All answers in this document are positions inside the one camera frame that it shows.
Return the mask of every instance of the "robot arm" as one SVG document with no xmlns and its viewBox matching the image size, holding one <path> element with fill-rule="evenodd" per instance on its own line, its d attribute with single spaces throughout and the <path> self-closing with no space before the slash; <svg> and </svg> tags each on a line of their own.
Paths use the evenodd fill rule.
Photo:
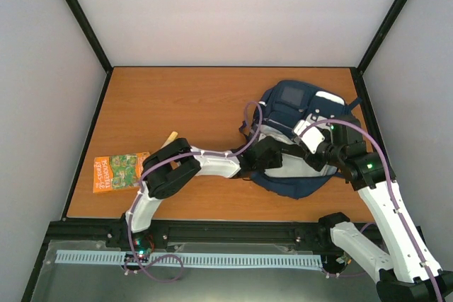
<svg viewBox="0 0 453 302">
<path fill-rule="evenodd" d="M 236 150 L 219 153 L 191 146 L 179 138 L 152 154 L 143 162 L 144 173 L 153 165 L 182 153 L 191 153 L 178 163 L 168 163 L 150 172 L 142 182 L 137 204 L 126 211 L 125 220 L 131 223 L 131 232 L 147 230 L 162 201 L 176 194 L 189 180 L 200 175 L 218 175 L 225 178 L 245 178 L 251 171 L 282 166 L 279 142 L 272 137 L 261 139 L 240 155 Z"/>
<path fill-rule="evenodd" d="M 343 119 L 360 126 L 353 117 Z M 302 135 L 308 126 L 309 123 L 301 121 L 294 128 L 299 144 L 306 149 L 306 162 L 314 168 L 329 164 L 340 169 L 371 211 L 389 254 L 363 236 L 341 213 L 319 220 L 328 233 L 328 241 L 346 251 L 373 278 L 382 301 L 435 301 L 427 267 L 440 293 L 449 294 L 453 289 L 453 273 L 442 271 L 423 242 L 406 210 L 393 173 L 391 191 L 394 197 L 391 197 L 379 155 L 366 151 L 361 133 L 332 124 L 330 141 L 324 138 L 326 134 L 314 128 L 307 130 L 310 134 Z M 398 209 L 392 198 L 398 202 Z"/>
<path fill-rule="evenodd" d="M 360 126 L 356 119 L 352 123 Z M 309 125 L 310 122 L 301 121 L 294 128 L 298 136 L 295 139 L 298 142 L 296 151 L 294 148 L 282 151 L 288 145 L 282 146 L 272 137 L 257 141 L 237 156 L 234 150 L 226 153 L 203 151 L 189 145 L 185 139 L 176 139 L 145 160 L 144 173 L 175 155 L 182 156 L 184 153 L 190 156 L 179 157 L 176 166 L 167 163 L 146 175 L 142 183 L 144 190 L 139 192 L 137 204 L 126 212 L 131 232 L 148 229 L 162 200 L 177 193 L 196 175 L 244 178 L 251 171 L 281 167 L 282 152 L 295 152 L 317 171 L 325 165 L 337 167 L 371 211 L 389 254 L 364 237 L 344 214 L 325 216 L 319 224 L 323 226 L 327 243 L 346 251 L 373 278 L 382 301 L 435 301 L 434 285 L 427 267 L 440 293 L 446 296 L 452 292 L 453 272 L 442 271 L 424 244 L 403 204 L 393 173 L 391 186 L 394 197 L 390 196 L 384 165 L 377 153 L 367 152 L 362 135 L 340 124 L 332 124 L 331 132 L 311 128 L 302 134 Z M 398 201 L 397 210 L 392 198 Z M 414 244 L 423 252 L 424 261 L 420 259 Z"/>
</svg>

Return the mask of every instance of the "wooden table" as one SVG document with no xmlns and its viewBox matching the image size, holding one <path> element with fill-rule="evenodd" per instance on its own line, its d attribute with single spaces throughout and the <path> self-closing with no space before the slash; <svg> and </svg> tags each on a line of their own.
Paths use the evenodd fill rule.
<svg viewBox="0 0 453 302">
<path fill-rule="evenodd" d="M 117 218 L 136 195 L 136 190 L 94 194 L 96 156 L 153 153 L 172 131 L 203 149 L 223 151 L 240 146 L 244 140 L 238 127 L 244 105 L 259 100 L 282 79 L 315 84 L 348 103 L 357 96 L 349 69 L 341 68 L 115 68 L 67 216 Z M 364 127 L 360 109 L 354 114 Z M 339 178 L 332 178 L 307 198 L 294 200 L 251 181 L 201 176 L 166 199 L 155 218 L 317 221 L 337 211 L 353 221 L 372 220 L 359 195 Z"/>
</svg>

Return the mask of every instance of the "black frame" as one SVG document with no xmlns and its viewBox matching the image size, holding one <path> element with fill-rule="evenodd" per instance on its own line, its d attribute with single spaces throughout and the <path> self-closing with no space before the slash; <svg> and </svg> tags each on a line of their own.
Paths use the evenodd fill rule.
<svg viewBox="0 0 453 302">
<path fill-rule="evenodd" d="M 93 119 L 85 140 L 81 157 L 76 168 L 76 173 L 71 184 L 67 202 L 64 207 L 61 221 L 50 222 L 44 241 L 38 253 L 32 274 L 25 288 L 22 302 L 31 301 L 36 282 L 42 267 L 45 254 L 51 240 L 104 240 L 107 243 L 115 242 L 115 239 L 108 237 L 109 233 L 115 234 L 118 220 L 112 219 L 70 219 L 67 218 L 67 211 L 74 193 L 77 180 L 83 165 L 88 145 L 101 111 L 105 93 L 112 76 L 113 67 L 109 62 L 96 34 L 93 31 L 78 0 L 66 0 L 69 8 L 79 23 L 86 39 L 93 48 L 99 62 L 105 70 L 105 81 L 96 106 Z M 379 47 L 383 43 L 387 33 L 406 4 L 407 0 L 394 0 L 382 24 L 371 41 L 361 62 L 357 67 L 350 67 L 352 80 L 357 95 L 361 97 L 361 108 L 365 118 L 368 132 L 376 139 L 378 144 L 384 148 L 384 141 L 379 131 L 376 116 L 368 96 L 367 87 L 363 76 Z M 151 226 L 153 234 L 156 235 L 156 245 L 166 248 L 167 242 L 232 242 L 232 243 L 273 243 L 294 246 L 298 250 L 310 250 L 322 255 L 339 255 L 341 250 L 337 248 L 320 248 L 319 244 L 312 239 L 316 237 L 317 223 L 247 223 L 247 222 L 204 222 L 204 221 L 155 221 Z M 381 236 L 377 228 L 368 228 L 365 235 L 371 240 L 379 241 Z"/>
</svg>

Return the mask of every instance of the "white wall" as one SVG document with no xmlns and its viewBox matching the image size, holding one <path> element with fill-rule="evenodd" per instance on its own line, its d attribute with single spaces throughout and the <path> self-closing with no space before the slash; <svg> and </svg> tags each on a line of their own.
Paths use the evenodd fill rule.
<svg viewBox="0 0 453 302">
<path fill-rule="evenodd" d="M 0 0 L 2 301 L 61 216 L 104 75 L 64 0 Z"/>
<path fill-rule="evenodd" d="M 116 66 L 356 66 L 393 0 L 79 1 Z"/>
<path fill-rule="evenodd" d="M 408 0 L 365 82 L 409 212 L 453 270 L 452 0 Z"/>
</svg>

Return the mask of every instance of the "navy backpack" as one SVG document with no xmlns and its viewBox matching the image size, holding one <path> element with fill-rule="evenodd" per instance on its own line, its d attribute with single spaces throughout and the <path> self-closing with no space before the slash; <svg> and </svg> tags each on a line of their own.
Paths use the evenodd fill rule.
<svg viewBox="0 0 453 302">
<path fill-rule="evenodd" d="M 272 136 L 287 144 L 293 144 L 295 135 L 292 129 L 300 120 L 315 122 L 326 118 L 351 115 L 351 110 L 360 103 L 357 98 L 351 104 L 339 96 L 302 81 L 280 81 L 276 86 L 264 92 L 260 99 L 263 111 L 263 123 L 258 140 Z M 244 134 L 246 123 L 239 128 L 248 140 L 258 123 L 258 109 L 253 113 L 252 131 Z M 278 169 L 256 171 L 251 180 L 265 189 L 281 196 L 299 199 L 317 191 L 337 169 L 327 165 L 321 172 L 310 168 L 301 158 L 282 155 L 283 166 Z"/>
</svg>

